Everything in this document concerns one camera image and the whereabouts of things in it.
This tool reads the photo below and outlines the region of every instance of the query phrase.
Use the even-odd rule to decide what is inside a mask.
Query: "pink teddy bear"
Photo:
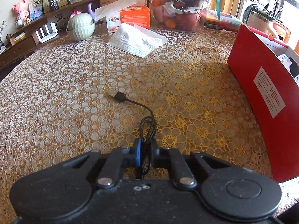
[[[13,6],[13,10],[18,13],[16,17],[16,21],[19,19],[26,21],[26,18],[29,16],[29,13],[27,10],[25,10],[25,8],[26,8],[25,0],[21,0],[19,3]]]

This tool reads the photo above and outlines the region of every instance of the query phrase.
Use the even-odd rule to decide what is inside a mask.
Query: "circular black cover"
[[[275,213],[281,199],[275,181],[239,167],[215,169],[200,194],[214,211],[233,219],[266,218]]]
[[[85,179],[74,174],[57,174],[17,181],[10,191],[10,202],[20,216],[43,220],[65,217],[81,209],[92,189]]]

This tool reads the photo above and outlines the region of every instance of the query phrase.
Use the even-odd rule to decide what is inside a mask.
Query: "green ribbon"
[[[217,12],[217,16],[218,16],[218,21],[220,22],[220,0],[216,0],[216,12]]]

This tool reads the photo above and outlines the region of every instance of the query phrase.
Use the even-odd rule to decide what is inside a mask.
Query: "gold picture frame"
[[[68,4],[68,0],[58,0],[58,6],[62,7],[64,5]],[[50,11],[49,9],[49,2],[47,0],[42,1],[42,7],[44,9],[44,13],[48,13]]]

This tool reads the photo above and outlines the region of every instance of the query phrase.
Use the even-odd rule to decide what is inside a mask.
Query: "purple object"
[[[88,13],[92,16],[93,20],[95,21],[95,23],[97,23],[99,21],[95,19],[95,12],[92,10],[92,3],[88,3]]]

